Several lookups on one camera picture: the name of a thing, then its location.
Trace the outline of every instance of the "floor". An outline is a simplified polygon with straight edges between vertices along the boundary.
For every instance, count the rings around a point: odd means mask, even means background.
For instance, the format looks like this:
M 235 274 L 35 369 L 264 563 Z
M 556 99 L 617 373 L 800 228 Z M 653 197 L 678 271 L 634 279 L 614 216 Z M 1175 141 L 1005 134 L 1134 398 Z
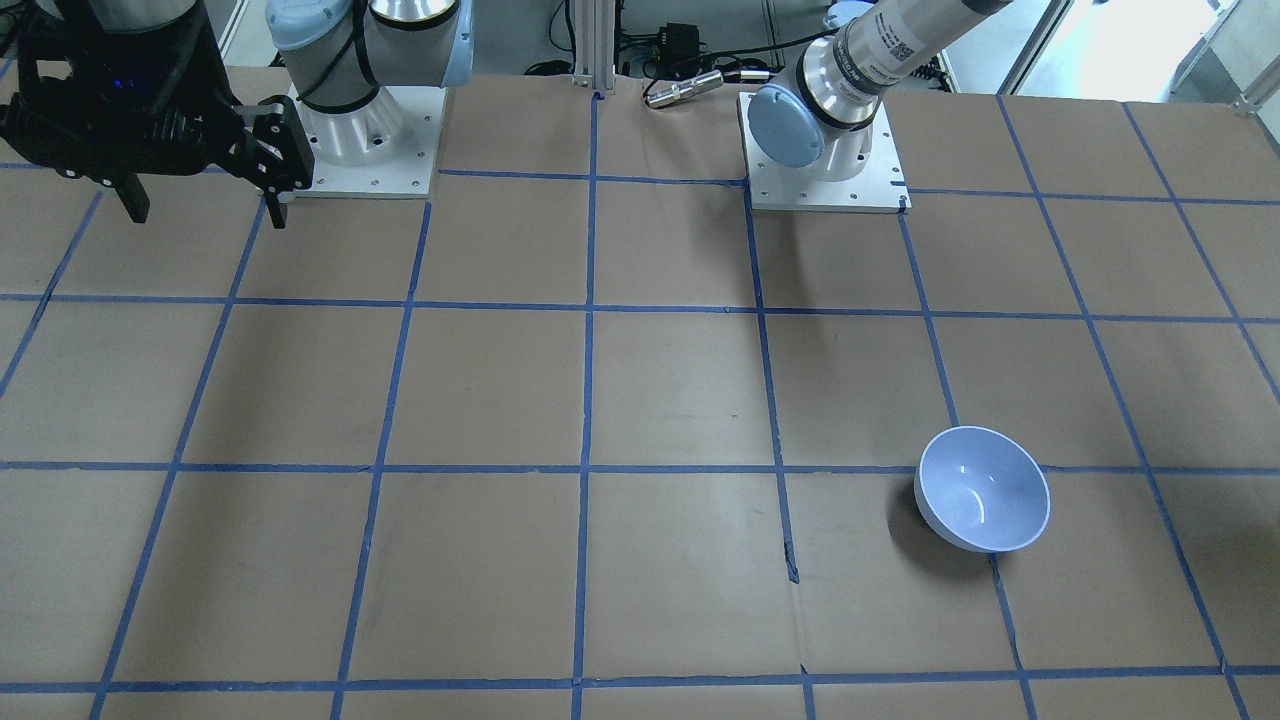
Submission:
M 0 149 L 0 717 L 1280 717 L 1254 123 L 891 95 L 909 214 L 765 214 L 639 91 L 477 77 L 430 204 L 285 231 Z M 1029 548 L 916 512 L 960 423 Z

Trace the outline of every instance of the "blue tape line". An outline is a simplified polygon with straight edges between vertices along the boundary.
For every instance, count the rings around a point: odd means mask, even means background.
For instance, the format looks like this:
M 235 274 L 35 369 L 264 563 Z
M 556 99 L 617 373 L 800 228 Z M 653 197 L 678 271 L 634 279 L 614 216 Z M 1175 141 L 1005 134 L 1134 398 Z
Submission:
M 1169 197 L 1146 195 L 1088 195 L 1078 192 L 1025 192 L 1016 190 L 972 190 L 960 187 L 910 187 L 920 195 L 970 195 L 979 197 L 1043 197 L 1046 200 L 1098 200 L 1105 202 L 1172 202 Z M 1240 200 L 1231 197 L 1179 197 L 1178 202 L 1197 205 L 1280 205 L 1280 200 Z
M 1249 334 L 1249 329 L 1240 322 L 1240 313 L 1235 309 L 1235 302 L 1231 301 L 1231 296 L 1226 292 L 1226 286 L 1222 283 L 1222 278 L 1219 277 L 1217 270 L 1213 269 L 1213 263 L 1208 259 L 1208 252 L 1204 251 L 1204 245 L 1201 243 L 1199 236 L 1196 233 L 1196 228 L 1192 227 L 1190 219 L 1187 217 L 1187 211 L 1183 210 L 1181 202 L 1179 202 L 1178 196 L 1174 193 L 1174 186 L 1169 183 L 1169 178 L 1165 177 L 1165 170 L 1160 167 L 1160 161 L 1156 160 L 1156 154 L 1152 152 L 1151 145 L 1147 142 L 1147 137 L 1142 133 L 1142 128 L 1138 127 L 1137 118 L 1133 117 L 1133 110 L 1129 109 L 1128 102 L 1121 102 L 1124 108 L 1125 117 L 1129 118 L 1129 124 L 1133 126 L 1133 132 L 1138 136 L 1138 141 L 1142 142 L 1142 149 L 1147 152 L 1147 158 L 1151 160 L 1151 165 L 1156 169 L 1156 174 L 1160 176 L 1161 184 L 1165 186 L 1165 192 L 1169 193 L 1169 199 L 1174 202 L 1174 209 L 1178 210 L 1178 217 L 1181 218 L 1183 225 L 1187 228 L 1187 234 L 1192 238 L 1192 245 L 1196 246 L 1196 252 L 1199 254 L 1201 261 L 1204 263 L 1204 269 L 1208 270 L 1210 278 L 1213 279 L 1213 286 L 1217 287 L 1219 295 L 1222 296 L 1222 302 L 1226 304 L 1228 313 L 1231 314 L 1231 319 L 1240 329 L 1240 334 L 1244 337 L 1244 343 L 1249 347 L 1249 354 L 1253 355 L 1253 361 L 1257 363 L 1258 369 L 1262 372 L 1263 379 L 1266 379 L 1267 386 L 1271 388 L 1271 396 L 1280 402 L 1280 386 L 1276 384 L 1275 377 L 1267 368 L 1266 361 L 1262 359 L 1262 354 L 1258 352 L 1258 346 L 1253 342 L 1253 336 Z
M 100 471 L 155 471 L 168 470 L 170 462 L 111 462 L 84 460 L 0 460 L 0 470 L 100 470 Z M 316 473 L 358 474 L 369 473 L 372 465 L 310 465 L 305 462 L 179 462 L 179 473 Z M 1046 473 L 1084 474 L 1110 473 L 1142 475 L 1148 470 L 1157 475 L 1194 477 L 1280 477 L 1280 468 L 1143 468 L 1138 465 L 1041 465 Z M 383 471 L 394 474 L 573 474 L 581 465 L 396 465 L 385 464 Z M 696 475 L 696 474 L 769 474 L 774 465 L 589 465 L 594 474 L 627 475 Z M 914 465 L 783 465 L 788 475 L 901 475 L 915 471 Z
M 582 332 L 582 451 L 579 456 L 577 492 L 577 561 L 573 569 L 573 685 L 570 720 L 582 717 L 582 674 L 586 656 L 586 553 L 590 519 L 591 474 L 591 407 L 595 377 L 595 242 L 596 205 L 599 197 L 600 101 L 604 95 L 591 94 L 590 182 L 586 204 L 586 311 Z
M 800 666 L 800 689 L 804 693 L 805 720 L 818 720 L 818 703 L 813 697 L 813 683 L 809 682 L 809 670 L 804 665 Z
M 581 313 L 586 305 L 558 302 L 452 302 L 443 300 L 415 300 L 415 307 L 433 310 L 541 310 L 558 313 Z
M 911 277 L 915 279 L 915 293 L 920 299 L 920 313 L 924 318 L 924 329 L 929 334 L 929 347 L 933 350 L 933 364 L 938 372 L 938 383 L 942 386 L 942 398 L 947 405 L 947 418 L 951 427 L 960 424 L 960 415 L 956 413 L 955 398 L 951 396 L 951 380 L 947 379 L 947 365 L 942 359 L 942 346 L 938 343 L 938 331 L 933 325 L 933 313 L 929 310 L 929 297 L 924 292 L 924 277 L 920 274 L 920 263 L 915 256 L 915 245 L 911 242 L 911 231 L 906 227 L 906 205 L 897 214 L 897 228 L 902 233 L 902 245 L 906 247 L 906 259 L 911 265 Z
M 996 598 L 1000 601 L 1000 614 L 1005 619 L 1005 633 L 1009 635 L 1009 650 L 1014 655 L 1014 669 L 1018 671 L 1018 685 L 1023 691 L 1023 703 L 1027 706 L 1027 716 L 1037 720 L 1036 700 L 1032 697 L 1032 685 L 1027 679 L 1027 669 L 1023 667 L 1023 656 L 1018 652 L 1018 628 L 1014 626 L 1014 611 L 1009 606 L 1009 594 L 1005 593 L 1005 580 L 1000 577 L 1000 557 L 995 552 L 987 553 L 991 562 L 991 577 L 996 584 Z
M 467 178 L 526 178 L 526 179 L 567 179 L 567 181 L 586 181 L 590 176 L 580 176 L 577 173 L 522 173 L 515 170 L 457 170 L 452 168 L 442 168 L 442 176 L 457 176 Z
M 1231 675 L 1276 676 L 1280 665 L 1234 665 Z M 1107 678 L 1201 678 L 1222 674 L 1215 665 L 1156 665 L 1132 667 L 1052 667 L 1025 670 L 1029 680 L 1080 680 Z M 850 673 L 850 674 L 782 674 L 782 675 L 643 675 L 595 679 L 584 678 L 444 678 L 444 679 L 371 679 L 348 680 L 346 692 L 379 691 L 518 691 L 518 689 L 589 689 L 611 688 L 689 688 L 689 687 L 769 687 L 769 685 L 882 685 L 920 683 L 1000 683 L 1018 680 L 1016 670 L 957 670 L 932 673 Z M 177 680 L 177 682 L 114 682 L 108 694 L 128 693 L 206 693 L 206 692 L 332 692 L 335 680 Z M 0 694 L 87 694 L 97 692 L 100 683 L 0 683 Z
M 773 446 L 773 474 L 778 487 L 778 511 L 782 520 L 782 557 L 787 565 L 787 579 L 800 582 L 796 562 L 795 538 L 791 534 L 791 502 L 787 498 L 786 464 L 782 460 L 782 429 L 778 424 L 778 400 L 773 386 L 773 360 L 769 352 L 769 328 L 764 313 L 764 283 L 760 281 L 760 254 L 755 241 L 755 218 L 751 215 L 751 188 L 742 187 L 742 208 L 746 214 L 746 249 L 751 258 L 751 288 L 755 293 L 755 325 L 760 336 L 760 360 L 764 370 L 764 398 L 769 406 L 769 441 Z
M 99 720 L 102 715 L 102 703 L 106 701 L 106 689 L 115 676 L 115 666 L 120 661 L 120 651 L 124 650 L 124 638 L 129 632 L 129 623 L 133 620 L 133 611 L 137 607 L 138 596 L 142 592 L 142 582 L 146 578 L 147 568 L 151 564 L 151 553 L 155 550 L 156 538 L 160 534 L 160 523 L 164 520 L 165 509 L 169 505 L 169 496 L 173 495 L 174 479 L 178 477 L 178 464 L 182 462 L 182 454 L 187 450 L 187 442 L 191 439 L 191 428 L 196 423 L 200 401 L 205 396 L 209 377 L 212 374 L 214 360 L 218 357 L 218 348 L 221 346 L 223 337 L 227 334 L 227 323 L 230 319 L 232 309 L 234 307 L 232 300 L 239 291 L 241 281 L 244 279 L 244 269 L 248 266 L 248 259 L 253 252 L 253 243 L 257 241 L 257 233 L 261 229 L 262 217 L 265 213 L 265 202 L 259 202 L 257 214 L 253 217 L 253 224 L 250 227 L 248 238 L 244 241 L 244 250 L 241 252 L 239 264 L 236 266 L 236 275 L 232 278 L 230 290 L 227 291 L 227 300 L 223 305 L 223 313 L 218 319 L 218 328 L 214 331 L 212 341 L 209 343 L 209 352 L 205 354 L 205 364 L 200 370 L 200 379 L 196 382 L 196 389 L 192 392 L 191 402 L 187 406 L 187 416 L 182 423 L 182 432 L 178 434 L 178 443 L 173 450 L 173 460 L 170 461 L 169 471 L 165 474 L 164 486 L 160 489 L 160 497 L 156 500 L 156 507 L 151 515 L 151 527 L 147 529 L 147 539 L 142 544 L 142 555 L 138 557 L 138 565 L 133 573 L 133 583 L 129 585 L 129 594 L 124 601 L 124 610 L 120 612 L 120 623 L 116 625 L 115 638 L 111 641 L 111 651 L 106 656 L 106 666 L 102 669 L 101 687 L 93 697 L 90 720 Z
M 84 210 L 84 217 L 81 218 L 79 227 L 76 228 L 76 234 L 72 236 L 70 243 L 67 245 L 67 252 L 63 252 L 63 259 L 58 263 L 54 275 L 49 278 L 49 284 L 45 286 L 45 292 L 40 296 L 36 311 L 31 315 L 31 322 L 27 323 L 27 331 L 22 333 L 22 340 L 18 342 L 18 348 L 14 350 L 13 357 L 9 359 L 9 365 L 5 368 L 4 375 L 0 375 L 0 397 L 4 397 L 4 393 L 9 389 L 9 383 L 13 380 L 14 373 L 18 372 L 18 364 L 22 363 L 22 356 L 27 354 L 31 338 L 35 337 L 36 328 L 45 316 L 45 310 L 49 307 L 49 299 L 54 296 L 54 290 L 58 287 L 59 281 L 63 279 L 67 265 L 70 264 L 72 255 L 79 247 L 81 240 L 84 238 L 84 231 L 88 229 L 88 224 L 93 219 L 93 213 L 101 201 L 102 193 L 95 192 L 93 199 L 90 200 L 88 208 Z
M 699 313 L 705 315 L 750 315 L 755 307 L 737 307 L 732 305 L 596 305 L 598 313 Z
M 417 249 L 413 252 L 413 266 L 410 272 L 408 290 L 404 292 L 404 307 L 401 315 L 399 336 L 396 340 L 396 357 L 392 360 L 390 380 L 387 387 L 387 409 L 383 413 L 383 429 L 378 436 L 378 454 L 374 459 L 374 477 L 369 483 L 369 507 L 365 514 L 365 533 L 360 543 L 360 560 L 356 565 L 356 582 L 351 592 L 351 607 L 347 612 L 347 630 L 342 641 L 342 655 L 338 659 L 338 687 L 333 693 L 329 716 L 342 717 L 344 685 L 351 671 L 351 655 L 356 647 L 356 629 L 360 625 L 360 606 L 365 596 L 365 578 L 369 575 L 369 556 L 374 547 L 374 528 L 378 523 L 378 502 L 381 497 L 383 474 L 387 465 L 387 446 L 392 439 L 392 424 L 396 421 L 396 400 L 399 396 L 401 372 L 404 369 L 404 351 L 408 346 L 410 325 L 413 322 L 413 296 L 417 293 L 419 275 L 422 274 L 422 258 L 426 254 L 426 238 L 431 227 L 431 204 L 422 204 L 422 223 L 417 233 Z
M 634 176 L 596 176 L 600 182 L 623 182 L 640 184 L 714 184 L 721 187 L 746 187 L 746 178 L 707 178 L 707 179 L 672 179 L 672 178 L 643 178 Z
M 1280 665 L 1231 665 L 1235 675 L 1280 675 Z

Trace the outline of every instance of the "grid square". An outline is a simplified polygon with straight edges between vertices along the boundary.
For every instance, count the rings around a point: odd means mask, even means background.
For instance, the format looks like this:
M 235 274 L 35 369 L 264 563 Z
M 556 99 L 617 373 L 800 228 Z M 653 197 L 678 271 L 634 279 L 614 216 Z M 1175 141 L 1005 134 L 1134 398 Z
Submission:
M 0 404 L 0 456 L 168 462 L 220 310 L 51 304 Z
M 1042 720 L 1239 720 L 1226 679 L 1102 678 L 1032 682 Z
M 1152 465 L 1280 465 L 1280 406 L 1234 325 L 1100 323 Z
M 1172 204 L 1046 204 L 1091 313 L 1228 314 Z
M 1235 678 L 1249 717 L 1280 717 L 1280 678 Z
M 1276 478 L 1158 480 L 1226 657 L 1236 665 L 1280 665 Z
M 0 142 L 0 149 L 9 146 Z M 95 187 L 88 181 L 59 178 L 52 170 L 0 169 L 5 208 L 0 223 L 0 292 L 45 292 L 84 219 Z M 31 211 L 50 201 L 58 202 L 63 211 Z M 104 197 L 101 204 L 110 201 Z M 221 292 L 227 292 L 227 286 Z
M 753 315 L 596 313 L 591 460 L 772 465 Z
M 223 173 L 146 184 L 142 225 L 114 195 L 102 197 L 59 295 L 227 295 L 259 208 L 253 187 Z
M 347 720 L 563 720 L 570 715 L 571 702 L 568 691 L 347 691 L 342 716 Z
M 1280 208 L 1185 205 L 1213 270 L 1240 315 L 1280 318 Z
M 804 715 L 799 685 L 602 688 L 582 692 L 584 720 L 778 720 Z
M 1010 670 L 987 559 L 940 538 L 908 477 L 788 475 L 810 673 Z
M 585 174 L 590 106 L 591 94 L 562 77 L 475 76 L 449 92 L 439 167 Z
M 739 179 L 746 174 L 735 128 L 741 87 L 660 113 L 640 105 L 649 81 L 617 78 L 617 102 L 600 102 L 599 172 L 672 179 Z
M 767 306 L 920 307 L 896 215 L 756 213 L 754 224 Z
M 1143 475 L 1051 475 L 1044 536 L 1001 560 L 1027 667 L 1213 665 Z
M 333 678 L 369 482 L 178 475 L 115 679 Z
M 890 92 L 884 104 L 911 187 L 1030 191 L 1009 133 L 992 132 L 1005 124 L 995 97 Z M 947 119 L 946 132 L 938 118 Z
M 1280 200 L 1280 164 L 1257 118 L 1226 105 L 1129 109 L 1179 197 Z
M 0 375 L 22 345 L 22 336 L 27 334 L 36 306 L 36 302 L 0 302 Z
M 232 311 L 184 460 L 370 462 L 387 409 L 402 311 Z
M 593 475 L 585 674 L 800 667 L 772 475 Z
M 573 674 L 576 475 L 387 475 L 352 678 Z
M 1083 322 L 937 322 L 963 423 L 996 428 L 1047 465 L 1133 465 L 1124 416 Z
M 389 462 L 572 464 L 581 313 L 415 310 Z
M 164 473 L 0 473 L 0 682 L 102 676 L 163 484 Z
M 950 424 L 919 318 L 771 315 L 769 354 L 791 465 L 914 465 Z
M 908 225 L 934 310 L 1080 311 L 1034 200 L 927 195 Z
M 755 305 L 741 188 L 603 183 L 596 193 L 596 302 Z
M 333 693 L 114 693 L 102 720 L 316 720 L 329 715 Z
M 440 176 L 419 300 L 586 300 L 588 183 Z
M 8 720 L 83 720 L 91 694 L 0 694 L 0 717 Z
M 818 717 L 989 720 L 1027 714 L 1018 683 L 814 685 Z
M 301 197 L 284 229 L 264 227 L 241 297 L 404 300 L 422 204 Z
M 1119 102 L 1016 96 L 1005 102 L 1042 192 L 1166 196 Z

